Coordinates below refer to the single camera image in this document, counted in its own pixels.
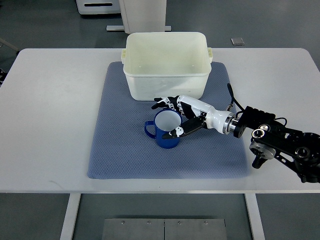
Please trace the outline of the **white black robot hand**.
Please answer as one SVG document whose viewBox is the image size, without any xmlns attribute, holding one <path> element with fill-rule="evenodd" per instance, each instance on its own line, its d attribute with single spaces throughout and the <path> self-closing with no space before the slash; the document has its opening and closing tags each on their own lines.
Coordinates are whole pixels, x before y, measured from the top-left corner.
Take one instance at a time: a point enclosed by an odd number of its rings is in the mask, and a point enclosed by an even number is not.
<svg viewBox="0 0 320 240">
<path fill-rule="evenodd" d="M 199 99 L 178 95 L 175 97 L 159 97 L 154 99 L 151 107 L 175 110 L 187 120 L 169 133 L 163 135 L 163 139 L 181 138 L 201 129 L 215 129 L 221 134 L 232 133 L 235 129 L 235 114 L 227 110 L 217 110 L 212 105 Z"/>
</svg>

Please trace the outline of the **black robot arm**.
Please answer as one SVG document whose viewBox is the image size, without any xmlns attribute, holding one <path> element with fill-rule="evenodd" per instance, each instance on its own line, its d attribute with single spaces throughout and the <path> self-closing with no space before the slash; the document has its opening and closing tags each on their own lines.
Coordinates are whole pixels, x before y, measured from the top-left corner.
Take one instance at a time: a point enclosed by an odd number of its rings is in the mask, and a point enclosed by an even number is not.
<svg viewBox="0 0 320 240">
<path fill-rule="evenodd" d="M 255 155 L 252 167 L 259 169 L 266 161 L 276 159 L 294 171 L 302 183 L 320 182 L 320 136 L 287 128 L 287 119 L 280 123 L 275 114 L 247 106 L 243 108 L 234 97 L 231 84 L 230 106 L 236 104 L 240 111 L 227 123 L 227 132 L 240 138 L 245 129 L 251 132 L 249 149 Z"/>
</svg>

